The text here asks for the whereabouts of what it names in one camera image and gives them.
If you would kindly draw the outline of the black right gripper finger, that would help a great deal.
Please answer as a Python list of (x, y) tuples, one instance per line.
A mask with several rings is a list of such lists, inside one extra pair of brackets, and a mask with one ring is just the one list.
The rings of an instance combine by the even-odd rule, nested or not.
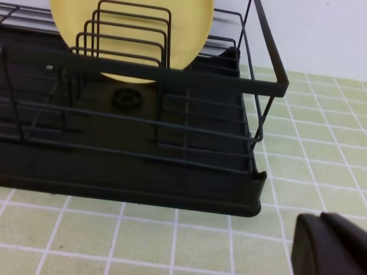
[(291, 263), (294, 274), (366, 274), (366, 231), (336, 213), (300, 214)]

